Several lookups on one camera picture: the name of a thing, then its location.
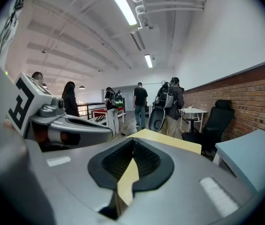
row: red brick wall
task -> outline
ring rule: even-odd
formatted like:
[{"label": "red brick wall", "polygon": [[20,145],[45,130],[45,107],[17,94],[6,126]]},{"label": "red brick wall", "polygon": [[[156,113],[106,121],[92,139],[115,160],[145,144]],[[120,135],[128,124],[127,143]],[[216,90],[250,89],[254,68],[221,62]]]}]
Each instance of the red brick wall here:
[{"label": "red brick wall", "polygon": [[[235,118],[225,130],[223,141],[240,137],[257,128],[265,130],[265,65],[185,91],[184,107],[193,105],[209,112],[218,99],[232,100],[235,110]],[[209,113],[204,115],[203,124],[208,116]]]}]

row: black backpack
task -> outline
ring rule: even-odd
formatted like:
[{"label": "black backpack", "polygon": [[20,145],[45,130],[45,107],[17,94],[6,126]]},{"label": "black backpack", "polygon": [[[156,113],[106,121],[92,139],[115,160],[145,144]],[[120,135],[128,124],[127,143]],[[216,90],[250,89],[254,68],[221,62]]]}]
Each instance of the black backpack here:
[{"label": "black backpack", "polygon": [[154,106],[165,109],[172,107],[175,103],[173,86],[165,82],[157,93]]},{"label": "black backpack", "polygon": [[109,91],[109,92],[110,92],[109,100],[111,104],[116,107],[123,107],[123,98],[122,98],[122,95],[120,94],[121,91],[118,91],[117,93],[113,91]]}]

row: jeans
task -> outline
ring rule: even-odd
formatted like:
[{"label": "jeans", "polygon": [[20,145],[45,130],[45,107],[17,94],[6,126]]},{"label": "jeans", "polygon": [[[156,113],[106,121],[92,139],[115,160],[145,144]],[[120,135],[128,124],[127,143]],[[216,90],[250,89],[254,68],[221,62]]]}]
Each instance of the jeans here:
[{"label": "jeans", "polygon": [[120,132],[120,125],[118,120],[118,109],[112,108],[107,110],[107,119],[108,119],[108,126],[113,131],[113,135],[115,133]]},{"label": "jeans", "polygon": [[179,120],[175,120],[166,115],[164,124],[162,125],[159,133],[170,137],[182,139],[182,132],[179,128]]},{"label": "jeans", "polygon": [[141,125],[142,125],[142,128],[145,128],[145,125],[146,125],[145,106],[136,105],[136,109],[134,110],[134,113],[136,115],[137,124],[140,123],[140,113],[141,113]]}]

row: fluorescent light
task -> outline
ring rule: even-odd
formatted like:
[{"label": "fluorescent light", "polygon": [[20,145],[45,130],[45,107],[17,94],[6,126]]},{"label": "fluorescent light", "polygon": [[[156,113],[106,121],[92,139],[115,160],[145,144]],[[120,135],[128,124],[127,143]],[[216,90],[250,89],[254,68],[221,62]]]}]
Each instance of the fluorescent light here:
[{"label": "fluorescent light", "polygon": [[149,68],[152,68],[152,62],[151,62],[150,55],[149,55],[149,54],[145,55],[145,58],[146,58],[146,61],[147,61],[148,67],[149,67]]},{"label": "fluorescent light", "polygon": [[119,8],[121,9],[122,13],[124,14],[124,16],[127,19],[127,22],[129,23],[129,25],[135,25],[137,24],[136,19],[127,3],[126,0],[114,0]]}]

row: black office chair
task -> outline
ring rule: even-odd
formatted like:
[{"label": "black office chair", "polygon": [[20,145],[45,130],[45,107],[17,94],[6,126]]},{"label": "black office chair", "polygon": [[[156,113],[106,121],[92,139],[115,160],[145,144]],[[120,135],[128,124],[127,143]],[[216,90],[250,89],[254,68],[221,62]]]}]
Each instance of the black office chair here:
[{"label": "black office chair", "polygon": [[231,100],[218,100],[215,107],[211,109],[207,123],[205,124],[202,133],[194,133],[194,121],[197,118],[186,118],[191,122],[191,132],[183,133],[182,138],[185,141],[199,143],[202,145],[202,151],[211,152],[216,143],[221,142],[221,137],[234,117],[235,111],[230,108]]}]

